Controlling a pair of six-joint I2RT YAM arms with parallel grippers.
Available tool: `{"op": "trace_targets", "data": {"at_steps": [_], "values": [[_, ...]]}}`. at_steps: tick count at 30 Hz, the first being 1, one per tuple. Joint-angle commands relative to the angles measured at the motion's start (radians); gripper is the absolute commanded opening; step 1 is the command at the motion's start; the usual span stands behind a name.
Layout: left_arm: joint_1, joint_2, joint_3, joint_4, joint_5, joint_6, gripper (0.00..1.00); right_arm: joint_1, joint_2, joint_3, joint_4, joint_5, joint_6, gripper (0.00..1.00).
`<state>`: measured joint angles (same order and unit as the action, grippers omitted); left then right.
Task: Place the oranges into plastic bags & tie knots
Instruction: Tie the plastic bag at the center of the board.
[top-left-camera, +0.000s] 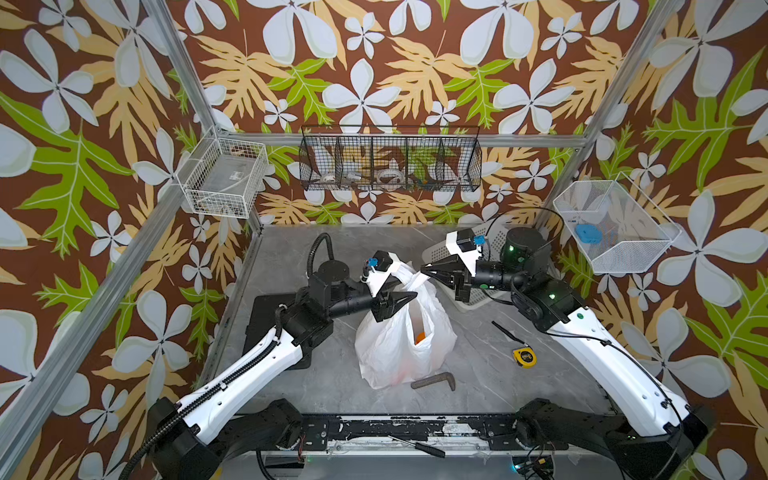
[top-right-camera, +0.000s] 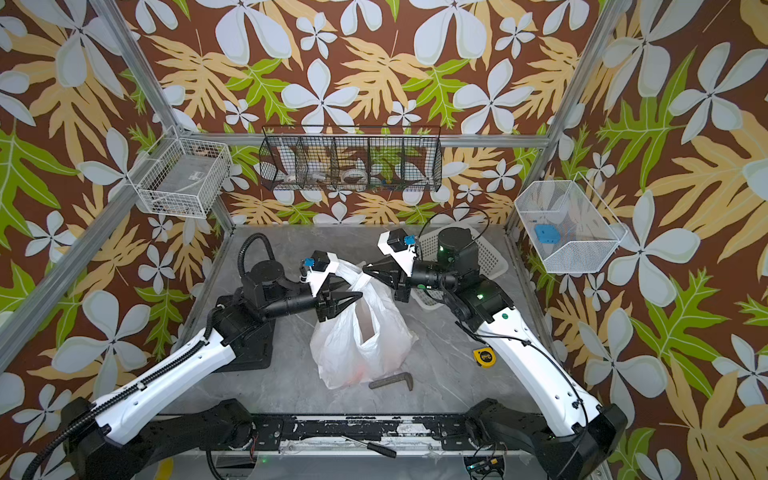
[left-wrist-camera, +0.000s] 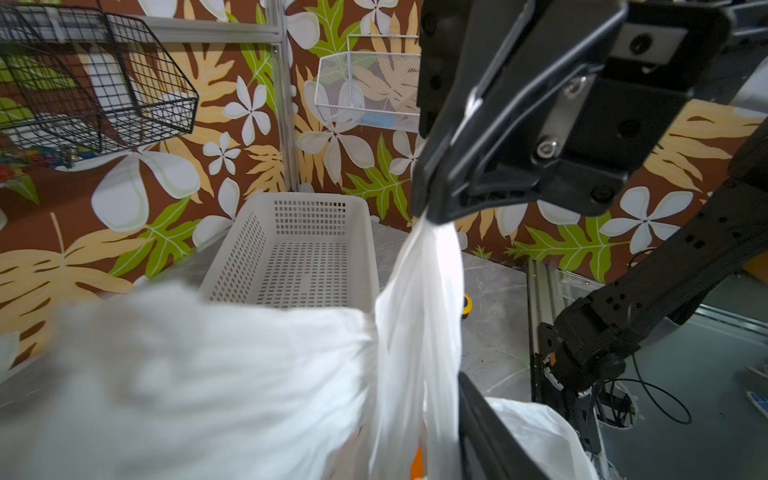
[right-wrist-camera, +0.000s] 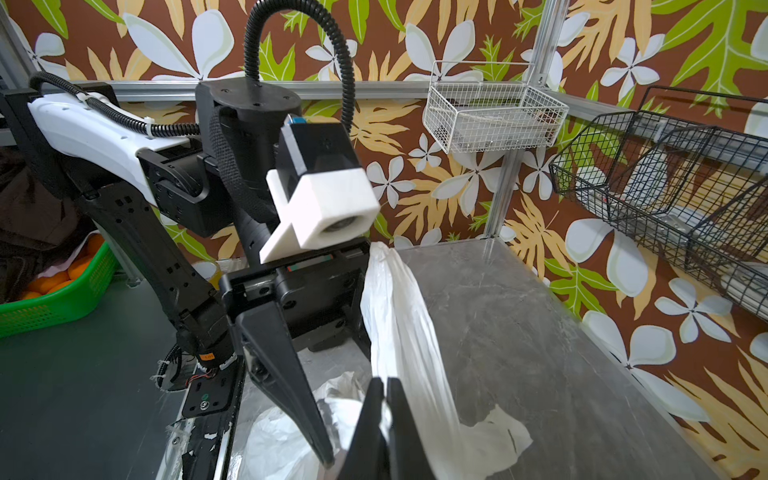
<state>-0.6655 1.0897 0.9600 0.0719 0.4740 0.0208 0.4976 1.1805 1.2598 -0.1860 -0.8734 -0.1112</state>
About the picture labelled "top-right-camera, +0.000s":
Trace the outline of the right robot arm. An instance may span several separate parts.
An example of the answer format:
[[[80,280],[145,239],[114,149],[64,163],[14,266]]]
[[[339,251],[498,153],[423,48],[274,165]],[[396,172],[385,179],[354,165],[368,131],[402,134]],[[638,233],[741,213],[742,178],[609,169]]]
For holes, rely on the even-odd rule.
[[[477,449],[505,446],[533,455],[551,479],[585,479],[616,449],[628,419],[581,387],[531,332],[512,298],[480,268],[478,238],[467,227],[437,234],[436,256],[402,229],[380,235],[381,260],[364,272],[406,302],[414,290],[438,291],[457,325],[487,345],[539,408],[524,413],[486,399],[468,410],[465,428]]]

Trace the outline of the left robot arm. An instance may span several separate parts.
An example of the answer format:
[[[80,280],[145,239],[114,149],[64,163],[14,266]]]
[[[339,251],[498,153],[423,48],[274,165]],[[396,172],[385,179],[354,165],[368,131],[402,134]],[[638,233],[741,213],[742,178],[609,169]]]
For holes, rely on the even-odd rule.
[[[23,471],[31,479],[54,453],[65,455],[80,479],[131,479],[147,465],[189,448],[241,446],[250,440],[252,416],[236,400],[194,414],[158,420],[157,414],[208,375],[239,357],[256,354],[277,319],[315,311],[334,319],[362,297],[334,277],[338,257],[316,250],[290,280],[267,236],[250,235],[237,256],[241,286],[221,297],[205,326],[188,343],[123,387],[97,400],[66,406],[64,430]]]

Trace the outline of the white plastic bag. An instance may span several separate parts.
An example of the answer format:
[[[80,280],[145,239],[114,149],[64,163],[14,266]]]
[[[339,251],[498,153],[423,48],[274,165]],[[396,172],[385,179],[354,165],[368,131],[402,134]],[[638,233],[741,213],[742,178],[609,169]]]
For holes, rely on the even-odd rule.
[[[418,340],[389,287],[345,260],[336,275],[362,297],[336,318],[317,323],[311,337],[319,378],[331,390],[396,373]]]

